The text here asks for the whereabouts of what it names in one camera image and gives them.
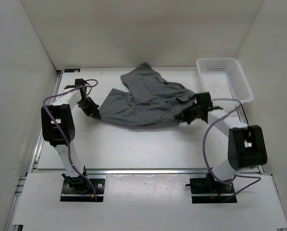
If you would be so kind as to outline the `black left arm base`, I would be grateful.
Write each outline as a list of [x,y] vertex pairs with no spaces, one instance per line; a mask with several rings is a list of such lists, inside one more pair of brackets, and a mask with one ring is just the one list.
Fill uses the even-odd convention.
[[61,190],[61,202],[103,202],[105,191],[105,179],[89,179],[94,187],[81,176],[71,178],[62,174],[63,185]]

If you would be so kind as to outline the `grey drawstring shorts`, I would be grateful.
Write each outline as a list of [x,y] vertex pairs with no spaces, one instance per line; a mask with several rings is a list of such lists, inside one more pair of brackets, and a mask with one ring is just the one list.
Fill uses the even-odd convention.
[[195,92],[169,82],[142,63],[121,75],[128,92],[112,89],[99,108],[104,123],[128,129],[161,129],[178,126],[174,116],[195,101]]

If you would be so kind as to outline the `aluminium table edge rail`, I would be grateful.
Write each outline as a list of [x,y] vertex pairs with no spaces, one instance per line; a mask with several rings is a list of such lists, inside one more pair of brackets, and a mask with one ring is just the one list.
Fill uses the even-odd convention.
[[[261,173],[262,168],[256,167],[248,170],[243,170],[242,173]],[[35,168],[31,173],[64,173],[62,169],[38,169]],[[128,175],[128,174],[205,174],[207,169],[205,168],[150,168],[150,169],[87,169],[89,175]]]

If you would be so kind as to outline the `white perforated plastic basket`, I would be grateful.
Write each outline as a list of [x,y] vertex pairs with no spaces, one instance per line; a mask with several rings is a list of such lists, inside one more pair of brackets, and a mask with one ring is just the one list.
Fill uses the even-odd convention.
[[242,103],[253,101],[252,90],[237,59],[199,58],[196,65],[203,88],[213,99],[229,98]]

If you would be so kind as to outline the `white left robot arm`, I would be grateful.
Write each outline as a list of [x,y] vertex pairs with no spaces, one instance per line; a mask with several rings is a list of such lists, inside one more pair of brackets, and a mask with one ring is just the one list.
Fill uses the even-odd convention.
[[89,96],[91,89],[97,85],[98,81],[95,79],[76,79],[62,93],[46,97],[41,107],[43,139],[60,156],[66,171],[63,177],[74,182],[74,188],[80,193],[89,190],[90,180],[85,174],[84,165],[80,163],[73,142],[75,123],[72,110],[78,106],[87,117],[101,119],[99,105]]

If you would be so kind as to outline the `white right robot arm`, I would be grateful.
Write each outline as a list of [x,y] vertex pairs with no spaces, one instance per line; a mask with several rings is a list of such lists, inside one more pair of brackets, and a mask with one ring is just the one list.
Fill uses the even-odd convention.
[[[205,186],[210,192],[217,192],[223,184],[228,185],[239,172],[267,163],[262,128],[258,125],[248,125],[230,115],[236,109],[225,112],[223,108],[214,106],[209,92],[194,96],[189,107],[183,109],[174,118],[178,122],[191,124],[200,119],[209,125],[202,141],[203,159],[211,176],[206,179]],[[212,128],[218,129],[228,138],[227,158],[216,167],[211,167],[206,155],[206,140]]]

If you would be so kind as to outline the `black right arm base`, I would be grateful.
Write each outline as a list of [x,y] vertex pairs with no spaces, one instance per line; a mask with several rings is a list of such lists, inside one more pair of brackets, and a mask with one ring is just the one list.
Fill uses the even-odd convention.
[[190,188],[192,204],[237,203],[232,183],[225,185],[207,178],[190,178],[185,187]]

